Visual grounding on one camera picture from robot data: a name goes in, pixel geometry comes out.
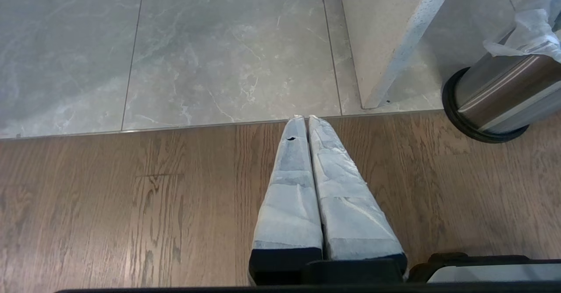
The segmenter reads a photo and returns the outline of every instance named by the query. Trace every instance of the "marble tile floor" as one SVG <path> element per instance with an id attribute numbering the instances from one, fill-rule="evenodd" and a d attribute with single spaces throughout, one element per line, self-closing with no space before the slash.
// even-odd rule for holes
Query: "marble tile floor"
<path id="1" fill-rule="evenodd" d="M 0 0 L 0 138 L 438 109 L 512 13 L 447 0 L 363 110 L 341 0 Z"/>

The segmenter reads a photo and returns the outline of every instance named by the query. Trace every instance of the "plastic bag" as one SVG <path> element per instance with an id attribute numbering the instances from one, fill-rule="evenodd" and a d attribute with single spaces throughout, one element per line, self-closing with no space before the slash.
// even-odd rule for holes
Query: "plastic bag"
<path id="1" fill-rule="evenodd" d="M 561 45 L 555 35 L 561 0 L 530 0 L 515 14 L 515 25 L 507 41 L 507 33 L 483 41 L 493 56 L 547 55 L 561 63 Z"/>

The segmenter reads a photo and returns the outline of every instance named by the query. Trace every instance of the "trash can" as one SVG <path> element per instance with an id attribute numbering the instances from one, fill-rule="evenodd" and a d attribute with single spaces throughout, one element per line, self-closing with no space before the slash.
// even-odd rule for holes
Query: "trash can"
<path id="1" fill-rule="evenodd" d="M 561 64 L 545 55 L 486 54 L 445 83 L 442 101 L 465 135 L 485 143 L 510 141 L 561 109 Z"/>
<path id="2" fill-rule="evenodd" d="M 561 0 L 530 0 L 489 52 L 444 85 L 446 115 L 463 133 L 486 143 L 519 137 L 561 109 Z"/>

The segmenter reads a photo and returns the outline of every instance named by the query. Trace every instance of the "stainless steel trash can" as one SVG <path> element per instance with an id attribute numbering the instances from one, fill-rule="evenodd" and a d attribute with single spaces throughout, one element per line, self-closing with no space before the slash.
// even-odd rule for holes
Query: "stainless steel trash can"
<path id="1" fill-rule="evenodd" d="M 510 141 L 561 109 L 561 64 L 544 55 L 487 54 L 445 83 L 442 101 L 450 121 L 469 137 Z"/>

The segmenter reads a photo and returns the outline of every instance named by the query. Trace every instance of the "wooden floor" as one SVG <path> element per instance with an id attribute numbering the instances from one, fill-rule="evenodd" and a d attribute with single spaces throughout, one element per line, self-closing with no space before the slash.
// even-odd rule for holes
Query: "wooden floor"
<path id="1" fill-rule="evenodd" d="M 442 112 L 330 122 L 410 266 L 561 257 L 561 114 L 503 145 Z M 246 285 L 283 125 L 0 142 L 0 292 Z"/>

